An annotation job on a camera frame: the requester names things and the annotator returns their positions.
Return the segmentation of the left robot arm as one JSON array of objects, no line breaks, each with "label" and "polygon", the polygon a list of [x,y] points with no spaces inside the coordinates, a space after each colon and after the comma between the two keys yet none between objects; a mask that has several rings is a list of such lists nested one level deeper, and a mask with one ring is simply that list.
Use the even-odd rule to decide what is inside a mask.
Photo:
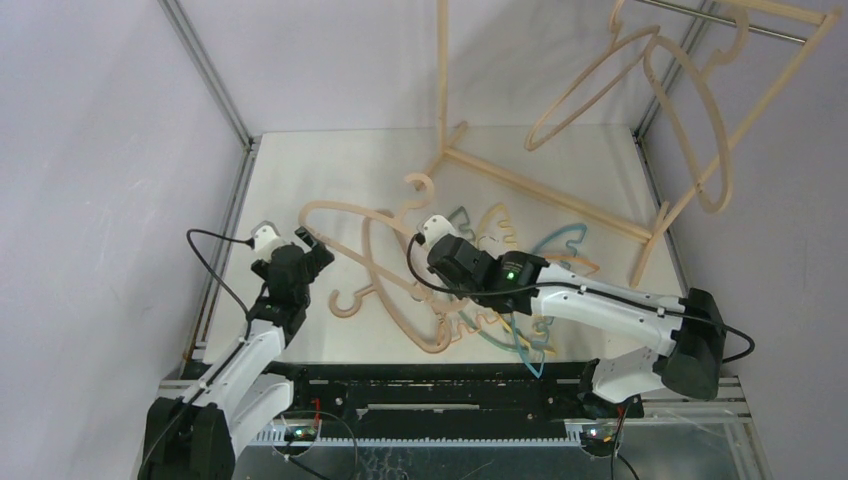
[{"label": "left robot arm", "polygon": [[139,478],[229,479],[239,455],[276,415],[298,417],[310,409],[311,388],[275,374],[254,400],[242,403],[303,325],[310,286],[335,259],[306,228],[295,234],[299,244],[286,242],[264,221],[245,240],[257,256],[251,270],[262,286],[245,311],[244,333],[181,394],[150,406]]}]

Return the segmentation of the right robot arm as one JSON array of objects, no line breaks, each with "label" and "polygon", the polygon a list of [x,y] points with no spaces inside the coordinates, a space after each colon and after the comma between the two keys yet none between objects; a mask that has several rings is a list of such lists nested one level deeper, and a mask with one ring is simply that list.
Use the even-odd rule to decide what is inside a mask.
[{"label": "right robot arm", "polygon": [[706,291],[692,288],[684,297],[634,291],[522,251],[494,257],[453,235],[431,247],[427,269],[443,291],[501,315],[562,318],[637,341],[639,349],[595,359],[585,370],[577,393],[589,415],[661,388],[700,401],[718,394],[728,328]]}]

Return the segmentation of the yellow plastic hanger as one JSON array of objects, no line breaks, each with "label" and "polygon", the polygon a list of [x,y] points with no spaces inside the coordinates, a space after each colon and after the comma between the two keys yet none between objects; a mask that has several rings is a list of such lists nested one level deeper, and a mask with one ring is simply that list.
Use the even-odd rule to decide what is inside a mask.
[{"label": "yellow plastic hanger", "polygon": [[[492,250],[494,255],[520,249],[509,210],[503,203],[493,205],[482,216],[474,232],[474,244],[477,247]],[[513,336],[513,343],[504,344],[483,332],[482,336],[489,343],[507,351],[517,352],[523,360],[528,360],[531,355],[537,354],[539,360],[544,362],[547,354],[556,355],[555,348],[550,344],[549,322],[546,320],[538,318],[534,321],[533,334],[530,337],[526,337],[520,331],[514,317],[506,318],[497,314],[497,320],[503,329]]]}]

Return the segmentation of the green plastic hanger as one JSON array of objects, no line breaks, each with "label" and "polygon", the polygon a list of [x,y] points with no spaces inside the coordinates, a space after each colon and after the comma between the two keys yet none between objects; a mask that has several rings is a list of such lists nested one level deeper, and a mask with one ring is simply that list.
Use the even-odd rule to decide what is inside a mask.
[{"label": "green plastic hanger", "polygon": [[[471,228],[471,217],[464,206],[457,207],[448,216],[448,220],[456,227],[462,237],[469,239],[475,245],[479,243],[483,233],[494,222],[497,229],[503,233],[502,237],[496,239],[496,241],[502,243],[508,249],[518,248],[516,229],[512,225],[509,210],[503,203],[496,203],[490,207],[482,216],[475,229]],[[455,324],[455,333],[451,340],[452,343],[459,342],[463,339],[464,334],[467,333],[469,335],[476,334],[490,345],[506,352],[527,353],[529,351],[530,342],[521,335],[518,335],[519,340],[517,343],[509,344],[496,339],[486,331],[484,324],[499,323],[508,333],[512,333],[513,330],[509,324],[501,317],[489,318],[487,315],[481,314],[472,318],[464,310],[458,311],[456,315],[458,316],[458,320]]]}]

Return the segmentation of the orange plastic hanger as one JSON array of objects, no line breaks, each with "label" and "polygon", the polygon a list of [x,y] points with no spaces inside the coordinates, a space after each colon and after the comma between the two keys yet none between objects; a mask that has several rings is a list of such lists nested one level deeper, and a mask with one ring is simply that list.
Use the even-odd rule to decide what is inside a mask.
[{"label": "orange plastic hanger", "polygon": [[589,275],[593,275],[600,271],[600,266],[586,258],[568,255],[544,255],[544,258],[550,262],[558,262],[565,268],[570,269],[573,265],[580,265],[589,269]]}]

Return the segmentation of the blue plastic hanger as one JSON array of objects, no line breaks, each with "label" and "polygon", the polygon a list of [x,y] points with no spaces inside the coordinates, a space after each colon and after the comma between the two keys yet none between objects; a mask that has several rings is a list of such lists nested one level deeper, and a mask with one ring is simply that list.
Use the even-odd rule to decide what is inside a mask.
[{"label": "blue plastic hanger", "polygon": [[[584,255],[582,255],[580,253],[579,246],[585,240],[587,233],[588,233],[588,226],[585,223],[567,224],[567,225],[560,227],[559,229],[554,230],[553,232],[547,234],[542,240],[538,241],[535,244],[535,246],[531,249],[531,252],[533,254],[536,254],[536,255],[541,254],[542,256],[559,254],[559,255],[568,255],[568,256],[577,256],[577,257],[586,258]],[[509,316],[514,317],[515,320],[516,320],[516,317],[515,317],[514,314],[510,314]],[[547,322],[549,322],[548,331],[550,333],[550,336],[549,336],[549,339],[550,339],[550,337],[551,337],[550,329],[551,329],[551,327],[554,323],[554,318],[549,317],[549,316],[534,316],[530,320],[530,327],[531,327],[530,336],[533,334],[532,324],[538,318],[540,318],[541,320],[546,320]],[[517,320],[516,320],[516,322],[517,322],[518,328],[524,334],[524,332],[521,329],[520,322],[517,321]],[[519,353],[518,353],[518,356],[519,356],[521,363],[527,368],[529,373],[534,378],[540,379],[543,372],[544,372],[544,368],[545,368],[545,365],[546,365],[546,360],[547,360],[548,354],[546,355],[544,362],[541,362],[539,360],[539,356],[537,354],[531,355],[528,360],[523,360],[520,357]]]}]

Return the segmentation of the left circuit board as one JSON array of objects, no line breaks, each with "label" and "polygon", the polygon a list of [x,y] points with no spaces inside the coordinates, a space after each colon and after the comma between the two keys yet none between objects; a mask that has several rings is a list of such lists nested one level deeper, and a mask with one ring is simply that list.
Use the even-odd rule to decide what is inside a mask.
[{"label": "left circuit board", "polygon": [[298,442],[314,442],[320,434],[315,427],[298,426],[288,429],[284,433],[283,445],[290,446]]}]

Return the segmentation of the circuit board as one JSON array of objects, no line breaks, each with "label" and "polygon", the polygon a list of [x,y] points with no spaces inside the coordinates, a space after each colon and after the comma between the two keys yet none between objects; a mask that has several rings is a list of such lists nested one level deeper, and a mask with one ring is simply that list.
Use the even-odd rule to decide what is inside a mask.
[{"label": "circuit board", "polygon": [[585,446],[611,445],[617,433],[615,427],[589,426],[581,432],[581,444]]},{"label": "circuit board", "polygon": [[315,427],[298,426],[288,429],[284,433],[283,445],[290,446],[298,442],[314,442],[320,434]]}]

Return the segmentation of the right circuit board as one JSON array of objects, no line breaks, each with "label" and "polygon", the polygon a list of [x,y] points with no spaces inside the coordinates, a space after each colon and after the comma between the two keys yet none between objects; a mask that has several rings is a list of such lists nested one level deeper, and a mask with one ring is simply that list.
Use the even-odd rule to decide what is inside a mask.
[{"label": "right circuit board", "polygon": [[617,433],[615,427],[589,426],[581,432],[581,444],[585,446],[611,445]]}]

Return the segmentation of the metal hanging rod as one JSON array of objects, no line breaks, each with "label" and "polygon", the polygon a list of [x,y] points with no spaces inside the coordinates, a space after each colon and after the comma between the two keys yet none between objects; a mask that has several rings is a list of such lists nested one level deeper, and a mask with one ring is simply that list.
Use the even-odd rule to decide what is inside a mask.
[{"label": "metal hanging rod", "polygon": [[[735,20],[731,19],[729,16],[718,15],[713,13],[708,13],[706,11],[702,11],[699,9],[694,9],[686,6],[681,6],[675,3],[667,2],[667,1],[657,1],[657,0],[637,0],[638,3],[649,5],[652,7],[661,8],[663,10],[672,11],[675,13],[683,14],[692,18],[698,18],[701,20],[706,20],[708,22],[728,26],[728,27],[738,27],[738,24]],[[789,34],[786,32],[781,32],[769,28],[765,28],[755,24],[749,24],[747,30],[750,33],[777,39],[781,41],[791,42],[798,45],[803,45],[808,41],[808,38],[801,37],[793,34]]]}]

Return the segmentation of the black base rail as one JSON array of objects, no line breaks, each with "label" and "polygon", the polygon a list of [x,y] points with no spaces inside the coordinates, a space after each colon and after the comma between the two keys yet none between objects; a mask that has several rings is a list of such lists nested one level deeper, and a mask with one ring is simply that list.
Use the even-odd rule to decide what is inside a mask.
[{"label": "black base rail", "polygon": [[581,362],[535,378],[518,363],[286,364],[266,373],[294,384],[283,423],[318,417],[325,442],[506,444],[566,439],[566,422],[614,422],[618,406],[588,393]]}]

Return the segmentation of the wooden clothes rack frame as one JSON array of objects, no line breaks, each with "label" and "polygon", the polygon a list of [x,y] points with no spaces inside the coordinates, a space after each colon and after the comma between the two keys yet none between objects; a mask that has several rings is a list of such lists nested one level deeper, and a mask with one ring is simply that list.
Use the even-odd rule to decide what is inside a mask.
[{"label": "wooden clothes rack frame", "polygon": [[[749,110],[746,116],[740,121],[740,123],[733,131],[727,130],[723,118],[728,136],[729,146],[731,147],[731,160],[733,165],[733,189],[730,198],[731,201],[735,187],[735,165],[733,161],[733,151],[735,147],[747,135],[747,133],[755,124],[755,122],[760,119],[764,111],[774,101],[778,94],[785,89],[786,85],[790,82],[793,76],[802,68],[805,60],[817,49],[817,47],[821,44],[827,34],[834,28],[837,22],[841,19],[843,11],[839,7],[835,7],[830,11],[816,11],[808,8],[803,8],[797,5],[783,3],[780,1],[730,2],[745,9],[750,24],[755,24],[765,28],[808,38],[808,41],[805,44],[797,44],[799,47],[798,51],[792,56],[792,58],[783,68],[782,72],[779,74],[779,76],[768,87],[768,89],[763,93],[763,95],[757,100],[754,106]],[[552,140],[563,130],[570,127],[586,111],[590,110],[592,107],[595,106],[596,103],[598,103],[603,97],[605,97],[610,90],[616,87],[636,66],[640,66],[643,69],[644,51],[648,42],[655,35],[665,35],[663,35],[662,33],[661,26],[657,23],[650,23],[646,26],[632,31],[631,33],[625,33],[624,23],[620,17],[620,13],[623,7],[624,4],[621,1],[617,1],[612,4],[607,26],[608,32],[610,34],[609,43],[607,44],[603,52],[599,56],[597,56],[595,60],[576,77],[573,83],[548,107],[548,109],[538,118],[536,123],[531,127],[524,139],[524,147],[527,151],[533,152],[539,149],[542,145]],[[436,158],[428,168],[429,172],[435,172],[443,162],[447,160],[452,160],[466,168],[471,169],[472,171],[478,174],[488,176],[497,182],[500,182],[541,202],[545,202],[555,207],[572,211],[588,219],[595,220],[601,223],[602,225],[610,228],[611,230],[623,236],[631,238],[632,240],[640,243],[642,246],[641,252],[634,264],[629,279],[630,286],[639,286],[642,281],[645,269],[647,267],[647,263],[657,244],[670,230],[672,224],[690,203],[699,203],[692,177],[692,185],[688,189],[688,191],[683,196],[681,196],[675,203],[670,203],[668,201],[662,202],[659,207],[653,226],[643,227],[637,223],[626,220],[621,216],[605,211],[602,208],[595,206],[587,201],[581,200],[576,196],[567,194],[562,191],[558,191],[539,181],[532,180],[525,175],[521,175],[517,172],[510,171],[504,167],[497,166],[492,162],[489,162],[478,156],[472,155],[466,151],[456,148],[455,142],[453,140],[447,139],[446,137],[448,105],[448,18],[448,4],[445,1],[441,1],[439,2],[437,7],[437,57],[439,71],[440,108],[438,127],[440,147]],[[703,66],[709,58],[708,57],[703,64],[697,64],[693,60],[692,55],[688,49],[684,48],[681,43],[676,42],[672,39],[670,40],[678,44],[679,47],[683,49],[691,57],[692,61],[699,67]],[[594,96],[590,97],[582,105],[577,107],[561,122],[556,125],[549,124],[549,119],[556,113],[559,107],[562,106],[572,96],[574,91],[577,90],[586,81],[589,76],[593,75],[595,71],[600,68],[610,57],[616,55],[619,51],[629,47],[630,45],[638,41],[644,42],[644,47],[639,51],[638,55],[632,61],[622,67],[622,69],[607,85],[602,87]],[[653,51],[651,60],[652,67],[653,56],[656,51],[665,50],[657,48]],[[667,53],[672,57],[674,63],[683,70],[678,61],[669,52]],[[713,72],[717,68],[725,67],[727,65],[718,66],[713,70]],[[710,77],[713,75],[713,72],[707,80],[707,85],[709,88],[709,80]],[[672,101],[668,87],[657,74],[656,77],[661,82],[665,93]],[[717,148],[715,157],[707,165],[701,164],[699,160],[698,162],[699,167],[706,172],[704,175],[701,176],[701,178],[705,181],[703,184],[703,190],[709,195],[711,200],[715,201],[718,199],[722,191],[720,166],[717,160]]]}]

